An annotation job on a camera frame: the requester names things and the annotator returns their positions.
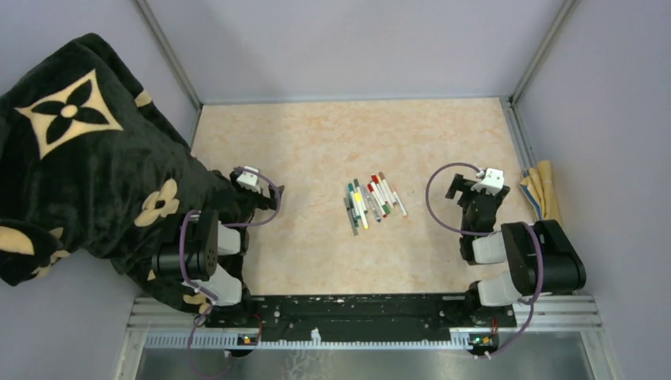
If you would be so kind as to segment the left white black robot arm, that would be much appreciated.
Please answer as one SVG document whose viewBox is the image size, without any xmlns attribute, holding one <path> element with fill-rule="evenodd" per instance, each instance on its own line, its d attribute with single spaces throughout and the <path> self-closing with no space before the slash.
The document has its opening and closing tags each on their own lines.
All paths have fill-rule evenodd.
<svg viewBox="0 0 671 380">
<path fill-rule="evenodd" d="M 263 176 L 249 166 L 229 176 L 212 171 L 217 188 L 203 204 L 189 206 L 161 222 L 153 252 L 136 274 L 144 291 L 168 307 L 193 315 L 223 310 L 235 327 L 254 314 L 242 279 L 249 228 L 256 211 L 279 213 L 284 187 L 260 187 Z"/>
</svg>

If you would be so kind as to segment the houndstooth patterned pen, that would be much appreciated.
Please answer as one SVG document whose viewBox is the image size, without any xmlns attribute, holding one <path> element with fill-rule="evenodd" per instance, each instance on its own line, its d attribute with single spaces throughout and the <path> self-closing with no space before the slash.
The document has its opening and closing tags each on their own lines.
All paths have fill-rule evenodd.
<svg viewBox="0 0 671 380">
<path fill-rule="evenodd" d="M 348 220 L 351 224 L 351 229 L 353 231 L 353 234 L 354 234 L 354 236 L 358 236 L 358 227 L 357 227 L 356 217 L 354 215 L 354 210 L 352 208 L 352 204 L 350 202 L 350 199 L 347 196 L 345 196 L 343 198 L 343 203 L 344 203 L 345 208 L 347 210 L 347 217 L 348 217 Z"/>
</svg>

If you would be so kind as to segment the yellow cap white marker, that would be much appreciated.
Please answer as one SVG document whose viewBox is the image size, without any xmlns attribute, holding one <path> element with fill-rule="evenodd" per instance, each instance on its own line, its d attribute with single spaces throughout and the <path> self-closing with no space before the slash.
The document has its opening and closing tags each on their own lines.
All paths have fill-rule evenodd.
<svg viewBox="0 0 671 380">
<path fill-rule="evenodd" d="M 369 224 L 368 224 L 367 219 L 366 219 L 366 213 L 363 209 L 362 197 L 361 197 L 359 192 L 354 192 L 354 200 L 355 200 L 356 206 L 358 208 L 358 214 L 359 214 L 359 217 L 361 219 L 363 228 L 365 230 L 368 230 L 369 229 Z"/>
</svg>

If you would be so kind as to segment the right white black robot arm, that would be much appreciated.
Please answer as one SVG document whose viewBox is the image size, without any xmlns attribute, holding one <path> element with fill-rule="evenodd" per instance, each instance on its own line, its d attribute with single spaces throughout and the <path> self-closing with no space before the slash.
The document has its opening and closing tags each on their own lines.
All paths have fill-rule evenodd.
<svg viewBox="0 0 671 380">
<path fill-rule="evenodd" d="M 558 221 L 509 222 L 495 229 L 496 213 L 509 190 L 456 174 L 445 195 L 456 199 L 462 209 L 462 259 L 471 266 L 507 266 L 497 276 L 469 285 L 464 316 L 474 326 L 485 326 L 520 299 L 567 294 L 586 284 L 585 266 Z"/>
</svg>

